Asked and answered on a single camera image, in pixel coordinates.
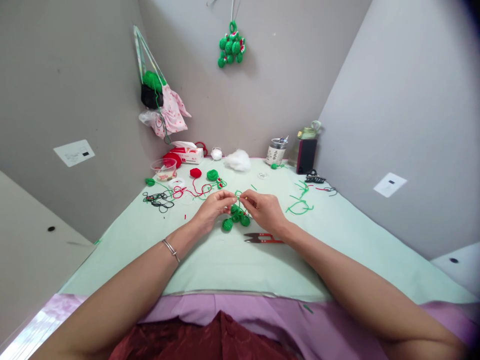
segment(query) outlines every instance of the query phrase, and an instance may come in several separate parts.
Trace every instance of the black speaker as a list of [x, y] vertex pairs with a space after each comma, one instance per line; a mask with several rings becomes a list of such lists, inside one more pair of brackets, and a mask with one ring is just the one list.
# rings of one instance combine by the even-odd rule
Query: black speaker
[[315, 151], [317, 151], [317, 139], [300, 140], [296, 163], [297, 174], [306, 174], [314, 168]]

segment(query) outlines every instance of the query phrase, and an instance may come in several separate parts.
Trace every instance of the green crochet piece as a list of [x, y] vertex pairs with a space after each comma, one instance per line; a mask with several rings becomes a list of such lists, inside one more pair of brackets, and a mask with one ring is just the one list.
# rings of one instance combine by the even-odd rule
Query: green crochet piece
[[240, 224], [243, 226], [248, 226], [250, 225], [250, 217], [246, 215], [241, 215], [240, 216]]
[[225, 34], [220, 39], [220, 57], [218, 58], [218, 67], [222, 69], [225, 64], [233, 64], [236, 60], [241, 63], [244, 60], [244, 53], [247, 49], [245, 38], [240, 36], [237, 31], [235, 20], [230, 23], [230, 35]]
[[237, 205], [234, 204], [234, 205], [231, 206], [230, 214], [235, 215], [239, 210], [240, 210], [240, 208]]
[[223, 230], [225, 230], [226, 232], [229, 232], [234, 227], [234, 222], [232, 221], [231, 218], [225, 219], [223, 220], [221, 226], [223, 227]]
[[149, 187], [152, 187], [153, 185], [155, 185], [155, 180], [153, 180], [152, 178], [150, 177], [147, 177], [145, 179], [145, 184], [147, 184]]

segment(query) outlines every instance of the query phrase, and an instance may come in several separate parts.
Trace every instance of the small clear container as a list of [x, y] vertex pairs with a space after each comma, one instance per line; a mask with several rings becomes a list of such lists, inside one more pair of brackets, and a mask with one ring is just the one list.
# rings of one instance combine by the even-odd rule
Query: small clear container
[[150, 167], [160, 181], [170, 181], [177, 177], [177, 160], [175, 159], [160, 159], [152, 162]]

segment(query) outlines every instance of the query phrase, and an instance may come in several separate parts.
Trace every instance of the thread snips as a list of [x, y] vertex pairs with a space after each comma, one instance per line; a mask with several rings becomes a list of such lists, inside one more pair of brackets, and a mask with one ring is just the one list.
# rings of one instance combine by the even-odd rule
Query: thread snips
[[249, 232], [247, 234], [243, 234], [244, 236], [248, 236], [246, 243], [252, 244], [284, 244], [283, 241], [275, 240], [274, 236], [269, 233], [263, 232]]

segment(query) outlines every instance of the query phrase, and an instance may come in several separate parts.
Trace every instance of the white yarn ball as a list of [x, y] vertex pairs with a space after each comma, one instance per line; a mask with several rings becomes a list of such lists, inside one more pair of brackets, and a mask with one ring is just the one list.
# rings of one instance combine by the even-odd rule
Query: white yarn ball
[[222, 158], [222, 150], [219, 147], [214, 147], [210, 153], [213, 160], [220, 160]]

